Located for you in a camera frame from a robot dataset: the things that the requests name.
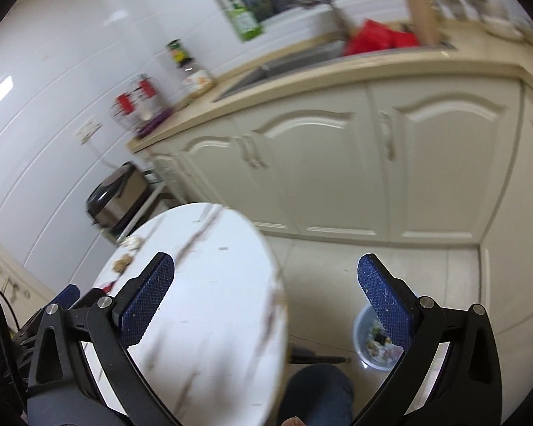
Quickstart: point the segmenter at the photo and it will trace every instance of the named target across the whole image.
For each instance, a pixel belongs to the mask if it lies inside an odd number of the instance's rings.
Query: floor tile
[[[438,304],[444,306],[447,275],[446,250],[379,248],[375,254],[394,277],[407,283],[416,296],[430,296]]]
[[[474,249],[448,250],[446,307],[469,309],[480,300],[480,260]]]
[[[363,246],[295,241],[282,270],[290,334],[354,350],[354,320],[368,305],[357,282],[357,263],[371,251]]]
[[[294,240],[286,237],[265,236],[266,241],[274,251],[279,266],[282,269],[288,259],[288,254],[293,246]]]

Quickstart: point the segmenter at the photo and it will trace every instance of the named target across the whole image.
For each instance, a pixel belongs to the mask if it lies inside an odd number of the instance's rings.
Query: blue textured gripper pad
[[[413,341],[415,322],[395,293],[392,284],[395,279],[371,253],[359,259],[357,280],[392,343],[407,351]]]
[[[77,302],[80,295],[81,292],[77,288],[77,285],[67,285],[61,293],[59,293],[48,303],[48,306],[52,303],[55,303],[61,306],[63,309],[67,310]]]
[[[124,309],[119,324],[123,347],[138,344],[174,280],[174,261],[167,254]]]

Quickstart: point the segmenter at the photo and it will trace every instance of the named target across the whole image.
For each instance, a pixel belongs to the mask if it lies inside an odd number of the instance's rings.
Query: round white table
[[[139,344],[128,349],[148,383],[184,426],[262,426],[279,394],[287,310],[277,260],[237,211],[183,205],[134,233],[145,239],[122,276],[112,264],[95,282],[116,280],[115,296],[159,251],[174,281]],[[124,413],[91,344],[85,353],[107,405]]]

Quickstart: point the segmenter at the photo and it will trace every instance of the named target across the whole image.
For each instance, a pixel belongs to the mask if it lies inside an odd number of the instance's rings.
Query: blue jeans
[[[353,419],[354,386],[336,366],[309,365],[288,382],[277,425],[298,416],[306,426],[348,426]]]

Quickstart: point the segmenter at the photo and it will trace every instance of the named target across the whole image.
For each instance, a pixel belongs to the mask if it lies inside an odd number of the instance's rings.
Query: kitchen sink
[[[354,56],[342,57],[345,47],[345,42],[342,40],[331,41],[316,47],[299,51],[297,53],[289,54],[283,56],[274,61],[265,62],[260,67],[257,67],[251,73],[242,78],[239,82],[233,85],[231,88],[226,90],[222,95],[220,95],[214,102],[221,101],[235,93],[244,91],[253,86],[266,83],[274,78],[281,77],[288,73],[294,73],[301,70],[307,70],[312,67],[319,67],[321,65],[329,64],[330,62],[335,62],[338,59],[351,59],[359,56],[371,56],[376,54],[390,54],[401,51],[401,49],[390,49],[382,51],[373,51],[371,53],[362,53]],[[437,47],[415,47],[415,48],[402,48],[402,50],[446,50],[446,49],[455,49],[448,42],[443,42]]]

